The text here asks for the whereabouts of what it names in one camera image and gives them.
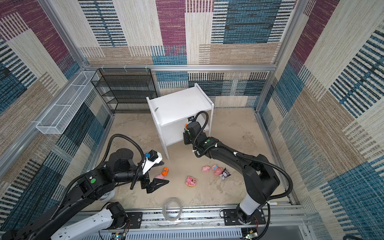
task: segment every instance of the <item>patterned carpet wall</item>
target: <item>patterned carpet wall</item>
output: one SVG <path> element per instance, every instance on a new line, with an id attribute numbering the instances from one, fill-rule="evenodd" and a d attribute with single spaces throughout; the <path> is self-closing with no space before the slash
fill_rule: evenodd
<path id="1" fill-rule="evenodd" d="M 34 221 L 85 173 L 110 119 L 92 90 L 62 135 L 39 133 L 0 182 L 0 233 Z"/>
<path id="2" fill-rule="evenodd" d="M 260 114 L 318 239 L 384 239 L 384 1 L 310 0 Z"/>
<path id="3" fill-rule="evenodd" d="M 0 155 L 79 69 L 36 0 L 0 0 Z"/>
<path id="4" fill-rule="evenodd" d="M 271 64 L 296 0 L 52 0 L 91 65 Z"/>
<path id="5" fill-rule="evenodd" d="M 152 72 L 160 95 L 167 95 L 198 83 L 215 108 L 255 107 L 268 72 Z"/>

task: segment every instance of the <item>roll of clear tape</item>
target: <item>roll of clear tape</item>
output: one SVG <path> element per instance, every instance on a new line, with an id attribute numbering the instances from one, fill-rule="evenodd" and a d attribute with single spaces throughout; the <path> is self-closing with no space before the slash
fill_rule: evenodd
<path id="1" fill-rule="evenodd" d="M 173 202 L 175 202 L 175 203 L 177 203 L 179 205 L 180 212 L 179 212 L 179 214 L 176 217 L 168 217 L 167 216 L 167 207 L 168 207 L 169 204 L 171 204 Z M 182 212 L 183 212 L 183 207 L 182 207 L 180 201 L 177 198 L 169 199 L 168 202 L 163 206 L 163 216 L 164 216 L 165 219 L 167 219 L 168 221 L 171 221 L 171 222 L 179 220 L 180 217 L 181 217 L 181 213 Z"/>

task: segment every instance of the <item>pink toy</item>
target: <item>pink toy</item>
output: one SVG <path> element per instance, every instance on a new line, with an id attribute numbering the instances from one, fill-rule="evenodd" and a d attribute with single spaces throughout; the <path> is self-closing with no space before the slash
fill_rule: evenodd
<path id="1" fill-rule="evenodd" d="M 191 176 L 188 176 L 187 177 L 187 180 L 185 181 L 185 184 L 188 186 L 188 187 L 194 187 L 196 186 L 196 179 L 191 177 Z"/>
<path id="2" fill-rule="evenodd" d="M 157 175 L 155 178 L 158 178 L 158 179 L 164 179 L 165 176 L 163 176 L 162 174 L 160 174 L 160 175 Z"/>
<path id="3" fill-rule="evenodd" d="M 212 170 L 215 171 L 215 176 L 219 176 L 223 172 L 223 168 L 218 167 L 216 164 L 212 166 Z"/>
<path id="4" fill-rule="evenodd" d="M 201 170 L 202 172 L 209 172 L 210 166 L 204 166 L 203 169 Z"/>

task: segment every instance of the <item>black mesh rack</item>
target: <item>black mesh rack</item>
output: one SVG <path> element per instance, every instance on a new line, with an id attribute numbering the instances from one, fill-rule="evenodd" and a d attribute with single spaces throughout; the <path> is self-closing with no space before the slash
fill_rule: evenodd
<path id="1" fill-rule="evenodd" d="M 146 97 L 158 97 L 150 69 L 99 68 L 95 75 L 91 82 L 113 113 L 150 113 Z"/>

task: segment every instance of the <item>shelf top panel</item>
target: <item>shelf top panel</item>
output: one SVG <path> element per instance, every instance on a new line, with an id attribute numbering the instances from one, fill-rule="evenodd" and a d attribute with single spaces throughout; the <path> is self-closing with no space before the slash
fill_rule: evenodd
<path id="1" fill-rule="evenodd" d="M 211 103 L 196 86 L 151 99 L 150 103 L 154 110 L 157 108 L 155 114 L 161 126 L 212 108 Z"/>

